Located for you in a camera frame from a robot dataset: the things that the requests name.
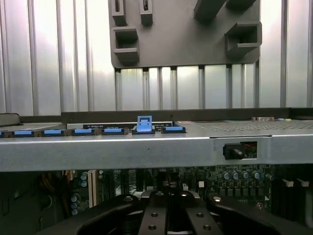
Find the open black PC case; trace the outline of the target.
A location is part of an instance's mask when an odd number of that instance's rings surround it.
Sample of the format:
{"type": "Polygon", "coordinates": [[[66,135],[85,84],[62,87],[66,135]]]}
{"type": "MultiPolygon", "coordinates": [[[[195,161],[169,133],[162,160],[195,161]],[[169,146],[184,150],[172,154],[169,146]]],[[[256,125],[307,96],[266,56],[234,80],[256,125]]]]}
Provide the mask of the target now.
{"type": "Polygon", "coordinates": [[[313,108],[0,114],[0,235],[36,235],[73,217],[64,208],[66,171],[258,164],[313,164],[313,108]],[[152,132],[136,131],[138,116],[152,116],[152,132]],[[185,132],[165,132],[168,126],[185,132]],[[103,135],[105,128],[122,134],[103,135]],[[74,136],[75,129],[93,134],[74,136]],[[19,130],[34,136],[14,137],[19,130]],[[63,133],[45,136],[44,130],[63,133]],[[227,143],[240,143],[245,157],[226,160],[227,143]]]}

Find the green motherboard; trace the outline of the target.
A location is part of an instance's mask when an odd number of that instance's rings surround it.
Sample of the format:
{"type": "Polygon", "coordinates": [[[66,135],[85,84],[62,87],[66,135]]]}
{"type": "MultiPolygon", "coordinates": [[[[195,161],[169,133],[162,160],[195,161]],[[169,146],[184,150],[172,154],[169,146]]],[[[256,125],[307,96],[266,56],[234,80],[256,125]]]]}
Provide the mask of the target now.
{"type": "MultiPolygon", "coordinates": [[[[64,200],[66,216],[89,208],[88,171],[65,172],[69,190],[64,200]]],[[[196,192],[203,200],[233,197],[313,228],[313,164],[101,169],[96,170],[97,205],[121,194],[141,197],[147,190],[156,190],[159,172],[177,172],[183,189],[196,192]]]]}

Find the grey parts rack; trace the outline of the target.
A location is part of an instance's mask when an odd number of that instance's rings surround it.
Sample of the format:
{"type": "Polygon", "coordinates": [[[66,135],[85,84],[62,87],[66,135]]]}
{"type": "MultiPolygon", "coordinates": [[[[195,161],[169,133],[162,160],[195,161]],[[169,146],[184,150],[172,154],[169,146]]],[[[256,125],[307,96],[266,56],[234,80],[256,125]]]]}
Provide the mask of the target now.
{"type": "Polygon", "coordinates": [[[117,69],[248,64],[260,57],[260,0],[108,0],[117,69]]]}

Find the white expansion slot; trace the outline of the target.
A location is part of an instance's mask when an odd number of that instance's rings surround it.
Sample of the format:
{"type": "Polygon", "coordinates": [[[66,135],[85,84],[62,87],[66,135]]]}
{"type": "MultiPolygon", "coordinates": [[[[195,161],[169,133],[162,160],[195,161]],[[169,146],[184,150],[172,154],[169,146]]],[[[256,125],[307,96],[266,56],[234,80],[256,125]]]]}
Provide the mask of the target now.
{"type": "Polygon", "coordinates": [[[88,186],[89,186],[89,207],[97,205],[96,202],[96,170],[88,171],[88,186]]]}

